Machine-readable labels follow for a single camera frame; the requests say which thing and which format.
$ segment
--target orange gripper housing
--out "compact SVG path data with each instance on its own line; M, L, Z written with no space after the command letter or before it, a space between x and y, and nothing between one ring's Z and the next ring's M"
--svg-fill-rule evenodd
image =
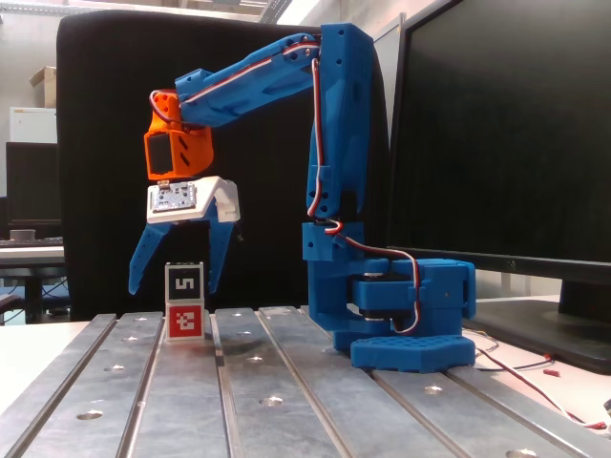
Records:
M154 102L167 118L180 120L176 94L159 92ZM210 166L214 158L209 127L186 129L181 122L166 122L155 112L149 131L144 135L144 150L148 176L152 181L196 177Z

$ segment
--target circuit board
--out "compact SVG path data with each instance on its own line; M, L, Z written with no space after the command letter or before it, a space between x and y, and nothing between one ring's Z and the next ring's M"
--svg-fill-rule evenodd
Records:
M151 189L151 205L154 213L195 208L195 184L184 181L153 186Z

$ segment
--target cable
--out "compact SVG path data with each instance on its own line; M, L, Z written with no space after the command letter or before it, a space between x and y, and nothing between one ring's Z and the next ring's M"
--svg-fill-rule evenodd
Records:
M533 367L539 367L540 365L546 365L546 364L552 365L555 362L556 360L554 360L550 355L545 355L545 359L543 361L539 361L538 363L519 365L517 367L514 367L514 370L530 369ZM477 370L479 370L480 372L504 372L505 371L505 369L490 369L488 367L479 367Z
M17 313L15 313L12 317L10 317L8 320L3 320L2 322L0 322L0 325L4 325L12 320L14 320L15 318L17 318L19 315L21 315L24 311L20 310Z
M321 200L322 185L321 185L321 168L325 162L325 154L323 151L323 123L321 115L321 82L320 75L318 72L319 62L318 59L312 59L312 78L314 87L314 134L316 138L316 191L314 193L314 200L307 209L307 215L314 217L318 204ZM327 219L328 222L335 224L335 227L325 229L325 234L328 236L336 236L345 240L348 244L371 253L382 254L385 256L400 256L411 260L411 268L413 273L413 285L416 290L416 300L413 303L414 320L411 326L401 331L395 329L397 334L410 334L415 330L417 325L420 323L420 274L418 272L418 262L416 259L405 251L391 250L388 248L377 248L374 246L368 246L363 243L351 239L350 237L344 236L341 231L344 229L344 224L341 221L335 219Z
M318 59L312 59L312 78L314 80L314 136L316 138L316 191L314 200L307 209L307 215L314 217L318 204L321 201L322 184L321 168L325 163L325 153L323 150L323 120L321 115L321 79L318 73Z
M67 280L68 280L68 279L65 279L64 281L62 281L62 282L58 283L56 286L54 286L54 287L53 287L53 288L51 288L49 291L47 291L47 293L46 293L46 294L52 293L52 292L53 292L55 289L57 289L59 286L61 286L62 284L65 284ZM32 305L35 305L35 304L36 304L36 303L38 303L38 302L42 302L42 299L43 299L44 297L45 297L45 295L43 294L43 295L42 295L40 298L35 299L35 300L31 301L30 303L27 303L27 304L23 305L23 308L22 308L21 312L16 313L16 314L15 314L15 315L13 315L12 317L10 317L8 320L5 320L5 321L0 322L0 325L1 325L1 324L8 323L8 322L10 322L11 320L14 320L14 319L15 319L17 316L19 316L19 315L20 315L20 314L21 314L21 313L22 313L24 310L26 310L28 307L31 307Z
M339 232L335 235L345 240L348 244L360 250L363 250L363 251L381 254L385 256L400 256L400 257L411 260L411 269L413 273L413 287L416 290L416 300L413 303L414 319L413 319L413 323L411 324L409 328L403 329L401 331L395 329L395 332L397 334L402 334L402 335L410 334L411 332L413 332L416 326L420 323L420 298L419 298L420 296L419 294L420 293L420 274L418 272L418 261L410 253L406 251L392 250L389 248L377 248L375 246L368 246L368 245L365 245L363 243L356 241L355 239L346 237L345 235L340 234Z
M489 353L495 351L497 348L500 347L500 343L498 342L497 339L495 339L494 337L489 336L488 334L486 334L484 331L476 331L474 329L467 329L465 327L462 328L463 332L471 332L479 337L483 337L484 339L489 340L490 342L494 343L493 346L491 346L490 348L486 348L486 351L488 351ZM475 352L475 357L479 357L481 356L481 353L477 353Z
M18 283L18 284L16 284L16 285L13 287L13 289L12 289L11 291L9 291L7 294L12 294L12 293L14 293L15 289L17 289L17 287L18 287L18 286L19 286L19 283Z
M573 423L576 423L582 427L589 427L591 429L605 429L606 423L605 422L597 422L597 423L584 423L583 421L581 421L578 417L576 417L575 415L573 415L570 412L567 412L564 407L558 403L554 398L552 398L551 395L549 395L548 393L546 393L542 388L540 388L539 386L537 386L533 381L531 381L530 379L528 379L525 375L520 374L519 372L517 372L515 369L509 367L508 365L506 365L505 363L503 363L502 361L498 360L497 358L493 357L490 355L490 353L488 353L486 350L482 350L481 348L478 348L477 351L481 352L484 356L486 356L490 361L492 361L493 363L501 366L503 369L505 369L507 372L509 372L510 374L512 374L514 377L520 379L522 382L524 382L526 385L528 385L530 388L532 388L534 391L536 391L537 393L539 393L541 396L543 396L547 401L549 401L549 403L554 406L555 408L557 408L562 415L564 415L566 418L568 418L569 420L571 420Z
M305 41L305 42L301 42L301 43L295 43L294 45L291 45L289 47L287 47L284 51L282 51L282 55L288 55L291 54L293 52L299 51L299 50L309 50L309 49L320 49L320 43L317 41ZM204 97L205 95L208 95L210 93L212 93L213 91L215 91L218 88L221 88L222 86L235 81L236 79L240 78L241 76L244 76L247 73L250 73L254 70L259 69L260 67L263 67L269 63L271 63L272 61L272 57L267 57L265 59L262 59L258 62L255 62L254 64L250 64L247 65L246 67L244 67L243 69L227 76L226 78L222 79L221 81L218 81L217 83L211 84L210 86L208 86L205 89L202 89L201 91L199 91L198 93L195 93L193 95L191 95L189 98L187 98L186 100L184 100L183 102L180 103L180 106L184 105L185 103L193 103L195 101L197 101L198 99L200 99L201 97ZM155 101L155 97L158 94L175 94L176 90L174 89L158 89L156 91L152 91L149 94L149 103L151 104L151 108L153 109L153 111L155 112L155 114L162 119L163 121L167 122L167 123L171 123L171 122L177 122L178 124L182 124L183 126L187 126L190 127L192 129L202 129L204 127L206 127L203 124L197 124L197 123L191 123L191 122L184 122L181 119L174 119L171 117L168 117L167 115L165 115L164 113L161 112L161 110L158 108L156 101Z
M58 298L57 296L54 296L53 294L50 294L50 293L51 293L51 291L54 291L55 288L58 288L62 284L65 286L66 285L66 281L68 281L68 278L64 278L64 280L62 280L60 283L58 283L53 289L50 289L49 291L43 292L42 297L43 298L44 297L49 297L49 298L54 298L54 299L61 299L61 298Z
M302 50L302 49L320 49L320 43L317 41L304 41L304 42L300 42L300 43L295 43L294 45L291 45L289 47L287 47L283 52L282 55L289 55L293 52L296 52L298 50ZM211 84L210 86L208 86L207 88L199 91L198 93L195 93L193 95L191 95L189 98L187 98L186 100L184 100L182 103L180 103L180 105L184 105L185 103L193 103L196 100L198 100L200 97L203 97L207 94L212 93L213 91L215 91L218 88L221 88L222 86L224 86L225 84L228 84L232 81L235 81L236 79L240 78L241 76L244 76L247 73L250 73L254 70L259 69L260 67L263 67L267 64L271 63L271 59L272 56L270 57L266 57L265 59L262 59L258 62L255 62L254 64L250 64L247 65L246 67L244 67L243 69L227 76L226 78L222 79L221 81Z

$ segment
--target black monitor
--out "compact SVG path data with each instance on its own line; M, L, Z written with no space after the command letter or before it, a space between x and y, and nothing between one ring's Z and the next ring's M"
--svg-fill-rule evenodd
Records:
M562 279L467 325L611 373L611 2L437 1L402 30L390 245Z
M7 198L9 227L60 225L56 144L7 143Z

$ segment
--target chair backrest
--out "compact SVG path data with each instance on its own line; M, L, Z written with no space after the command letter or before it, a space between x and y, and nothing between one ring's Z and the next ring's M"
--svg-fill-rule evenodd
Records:
M136 297L130 258L145 224L149 185L143 134L148 94L196 68L215 72L283 36L319 30L133 11L69 16L57 35L57 129L62 223L73 319L161 310L163 264L204 260L207 234L184 227L151 265ZM388 140L379 69L374 72L368 241L384 242ZM304 91L213 132L207 175L238 184L241 239L233 240L218 293L206 305L307 301L301 223L306 220L312 95Z

